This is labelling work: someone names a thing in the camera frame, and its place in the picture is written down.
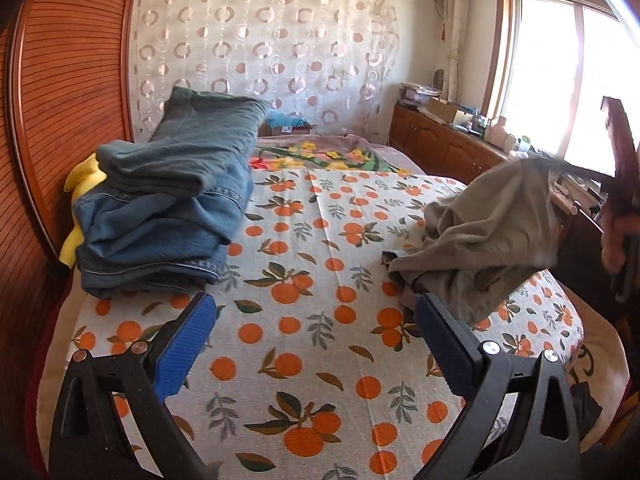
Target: window pane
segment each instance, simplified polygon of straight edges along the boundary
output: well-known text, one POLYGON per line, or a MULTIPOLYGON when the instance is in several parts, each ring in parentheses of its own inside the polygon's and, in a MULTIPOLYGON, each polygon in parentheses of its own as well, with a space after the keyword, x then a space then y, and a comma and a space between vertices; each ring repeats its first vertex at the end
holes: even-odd
POLYGON ((558 150, 569 121, 577 63, 574 6, 522 0, 513 79, 502 111, 510 134, 527 136, 551 154, 558 150))
POLYGON ((622 101, 637 146, 640 138, 640 52, 616 20, 585 7, 580 102, 564 159, 613 175, 613 150, 600 111, 602 96, 622 101))

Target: wall covering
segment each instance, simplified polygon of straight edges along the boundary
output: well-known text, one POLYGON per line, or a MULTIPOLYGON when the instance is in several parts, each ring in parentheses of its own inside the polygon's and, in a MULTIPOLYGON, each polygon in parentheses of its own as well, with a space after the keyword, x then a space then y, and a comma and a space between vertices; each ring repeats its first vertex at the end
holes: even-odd
POLYGON ((137 142, 173 85, 257 96, 320 134, 370 136, 399 44, 391 0, 135 0, 130 34, 137 142))

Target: tied curtain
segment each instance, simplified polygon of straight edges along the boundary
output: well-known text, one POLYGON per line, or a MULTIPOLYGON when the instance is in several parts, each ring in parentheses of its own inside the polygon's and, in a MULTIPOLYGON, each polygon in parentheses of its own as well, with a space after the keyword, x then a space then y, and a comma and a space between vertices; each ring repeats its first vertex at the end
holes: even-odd
POLYGON ((458 102, 459 77, 458 56, 465 41, 466 16, 469 0, 444 0, 445 23, 445 69, 442 98, 458 102))
POLYGON ((398 30, 391 0, 135 0, 135 139, 151 136, 173 85, 259 97, 319 134, 375 139, 398 30))

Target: hand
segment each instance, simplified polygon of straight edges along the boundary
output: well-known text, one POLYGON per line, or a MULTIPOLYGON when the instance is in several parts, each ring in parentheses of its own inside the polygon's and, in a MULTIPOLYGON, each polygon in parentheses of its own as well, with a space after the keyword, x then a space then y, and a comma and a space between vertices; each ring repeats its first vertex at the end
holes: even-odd
POLYGON ((640 235, 640 215, 632 214, 615 218, 606 205, 602 215, 602 265, 611 274, 617 274, 626 261, 626 254, 622 247, 625 235, 640 235))

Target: white wall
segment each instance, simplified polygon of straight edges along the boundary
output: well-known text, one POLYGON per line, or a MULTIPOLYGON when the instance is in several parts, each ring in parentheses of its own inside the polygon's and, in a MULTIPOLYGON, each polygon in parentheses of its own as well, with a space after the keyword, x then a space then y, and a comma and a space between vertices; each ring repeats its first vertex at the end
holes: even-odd
POLYGON ((469 0, 465 44, 460 51, 460 104, 482 107, 494 48, 497 0, 469 0))
POLYGON ((433 0, 393 0, 400 29, 400 43, 392 70, 385 80, 380 108, 381 142, 386 138, 399 83, 430 84, 440 47, 442 20, 433 0))

